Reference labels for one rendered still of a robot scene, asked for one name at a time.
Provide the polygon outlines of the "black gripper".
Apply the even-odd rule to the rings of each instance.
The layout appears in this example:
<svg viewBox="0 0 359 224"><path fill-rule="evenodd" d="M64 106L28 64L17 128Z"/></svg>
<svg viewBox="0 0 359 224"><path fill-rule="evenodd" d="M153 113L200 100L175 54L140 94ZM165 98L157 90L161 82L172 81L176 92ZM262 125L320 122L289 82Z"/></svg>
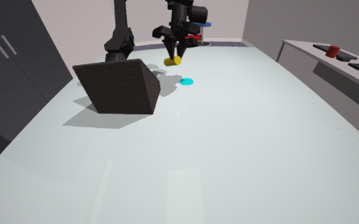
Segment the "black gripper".
<svg viewBox="0 0 359 224"><path fill-rule="evenodd" d="M164 43L165 47L168 50L169 58L173 60L174 57L174 48L175 43L179 41L179 44L177 45L177 56L180 56L180 58L183 57L183 54L185 53L187 48L195 48L198 46L198 41L191 37L188 39L185 39L186 33L183 31L176 32L175 27L177 24L178 19L182 19L182 22L186 22L186 19L183 17L172 17L171 22L169 22L169 25L171 28L165 27L163 25L153 29L152 31L152 37L154 38L161 38L161 36L164 36L164 39L162 42Z"/></svg>

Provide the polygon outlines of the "yellow cylinder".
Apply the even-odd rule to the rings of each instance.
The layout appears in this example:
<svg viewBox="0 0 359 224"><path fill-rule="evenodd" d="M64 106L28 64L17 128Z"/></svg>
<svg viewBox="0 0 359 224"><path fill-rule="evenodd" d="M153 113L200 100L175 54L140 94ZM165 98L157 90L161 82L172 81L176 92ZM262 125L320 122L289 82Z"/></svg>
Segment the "yellow cylinder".
<svg viewBox="0 0 359 224"><path fill-rule="evenodd" d="M174 65L179 65L182 62L182 59L180 58L180 56L174 56L173 60L171 60L170 58L167 58L164 60L165 66L174 66Z"/></svg>

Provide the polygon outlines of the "cyan circle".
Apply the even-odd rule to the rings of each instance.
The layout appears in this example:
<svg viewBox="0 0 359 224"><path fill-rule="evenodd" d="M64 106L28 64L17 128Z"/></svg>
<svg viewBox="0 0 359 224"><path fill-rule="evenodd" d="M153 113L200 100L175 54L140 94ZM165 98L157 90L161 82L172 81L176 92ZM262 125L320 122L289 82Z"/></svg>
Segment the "cyan circle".
<svg viewBox="0 0 359 224"><path fill-rule="evenodd" d="M190 84L194 83L194 81L189 78L182 79L180 82L183 85L190 85Z"/></svg>

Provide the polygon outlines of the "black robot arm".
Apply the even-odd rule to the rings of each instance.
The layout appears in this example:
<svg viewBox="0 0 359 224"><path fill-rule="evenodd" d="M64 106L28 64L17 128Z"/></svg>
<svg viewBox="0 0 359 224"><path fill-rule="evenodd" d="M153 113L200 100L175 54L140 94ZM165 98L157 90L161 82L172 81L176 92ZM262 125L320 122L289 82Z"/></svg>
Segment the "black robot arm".
<svg viewBox="0 0 359 224"><path fill-rule="evenodd" d="M126 2L127 0L114 0L115 5L115 29L113 36L105 44L107 51L105 62L126 60L134 50L134 36L131 28L127 26ZM172 10L172 17L187 18L189 22L182 22L178 19L175 31L183 31L191 35L197 35L199 26L195 23L205 24L207 21L208 9L205 6L193 6L194 0L165 0L168 10Z"/></svg>

